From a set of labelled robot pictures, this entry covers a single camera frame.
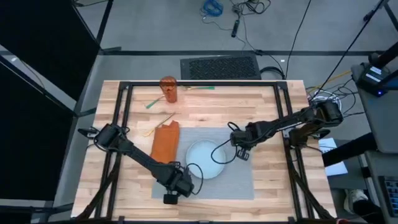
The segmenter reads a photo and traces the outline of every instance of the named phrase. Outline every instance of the white bowl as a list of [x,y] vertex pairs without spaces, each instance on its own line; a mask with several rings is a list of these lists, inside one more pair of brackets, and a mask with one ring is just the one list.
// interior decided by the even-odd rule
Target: white bowl
[[[219,144],[210,140],[200,140],[193,143],[189,147],[185,158],[187,165],[191,163],[198,164],[203,171],[204,179],[216,177],[224,169],[224,164],[217,164],[210,157],[211,152],[213,152],[218,145]],[[213,158],[217,162],[226,161],[225,152],[222,147],[213,153]],[[201,178],[201,173],[197,166],[190,165],[189,169],[193,175]]]

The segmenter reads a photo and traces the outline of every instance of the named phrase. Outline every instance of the white paper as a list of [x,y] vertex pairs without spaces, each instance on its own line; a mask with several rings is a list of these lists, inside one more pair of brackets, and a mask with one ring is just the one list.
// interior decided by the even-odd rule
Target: white paper
[[[330,150],[334,150],[336,148],[336,143],[333,138],[321,139],[319,140],[319,149],[323,153],[326,153]],[[325,167],[326,175],[340,175],[340,174],[347,174],[347,168],[344,162],[339,162],[337,164],[333,164],[331,166]]]

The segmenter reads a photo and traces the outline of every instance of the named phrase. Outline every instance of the gray floor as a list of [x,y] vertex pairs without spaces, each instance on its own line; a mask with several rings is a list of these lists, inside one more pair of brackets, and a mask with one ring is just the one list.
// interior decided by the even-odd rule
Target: gray floor
[[[236,16],[231,12],[231,3],[224,4],[221,17],[206,18],[216,21],[221,27],[231,28]],[[199,15],[203,1],[194,0],[114,0],[108,25],[101,43],[102,48],[121,46],[123,50],[241,50],[243,43],[230,37],[230,32],[219,30],[214,24],[204,24]],[[271,7],[262,15],[247,16],[248,39],[257,49],[290,50],[295,32],[308,1],[272,1]],[[316,0],[308,10],[307,17],[298,35],[295,50],[345,50],[363,25],[363,16],[373,8],[377,0]],[[391,1],[391,8],[398,12],[398,3]],[[106,3],[79,8],[79,12],[94,35],[97,34]],[[238,37],[244,39],[243,26]],[[398,33],[384,10],[379,11],[364,30],[352,50],[385,50],[398,38]],[[287,57],[275,56],[285,70]],[[99,56],[92,71],[90,85],[83,109],[90,109],[98,102],[103,80],[158,80],[166,75],[180,78],[180,59],[190,56]],[[289,80],[303,80],[306,86],[321,84],[332,71],[340,57],[292,57]],[[346,57],[335,75],[349,70],[353,64],[366,61],[366,57]],[[273,65],[269,57],[257,57],[259,66]],[[390,65],[391,70],[398,63]],[[262,76],[275,80],[271,73]],[[343,83],[349,76],[330,83]],[[343,110],[353,103],[353,98],[343,99]],[[359,97],[351,112],[363,111]],[[94,117],[78,121],[78,128],[87,128]],[[337,139],[354,139],[369,132],[365,115],[351,116],[331,136]],[[84,148],[87,141],[74,135],[55,205],[73,202],[76,194]],[[54,216],[65,218],[68,213]]]

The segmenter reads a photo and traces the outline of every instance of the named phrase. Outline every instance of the wooden table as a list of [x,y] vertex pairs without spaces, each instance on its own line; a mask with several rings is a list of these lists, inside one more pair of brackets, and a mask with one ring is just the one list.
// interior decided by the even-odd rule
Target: wooden table
[[[98,103],[94,127],[100,129],[111,123],[119,81],[105,81]],[[303,81],[287,81],[294,111],[308,106]],[[146,105],[162,94],[157,86],[135,86],[129,110],[127,137],[141,150],[150,154],[153,137],[143,134],[176,112],[172,119],[180,127],[226,127],[233,121],[245,127],[250,121],[277,118],[275,95],[272,87],[216,86],[215,90],[184,90],[178,87],[178,101],[170,104],[164,99],[151,109]],[[119,124],[123,116],[120,110]],[[315,140],[308,143],[318,147]],[[303,161],[308,185],[318,201],[336,216],[321,154],[313,149],[303,149]],[[91,201],[100,187],[105,153],[95,147],[87,149],[81,172],[72,216],[75,217]],[[154,179],[150,172],[134,160],[123,157],[113,219],[125,216],[126,220],[212,220],[212,221],[287,221],[295,216],[289,174],[287,170],[282,135],[257,145],[251,151],[254,178],[254,200],[185,200],[178,205],[165,205],[151,198]],[[108,204],[109,189],[103,204],[103,216]]]

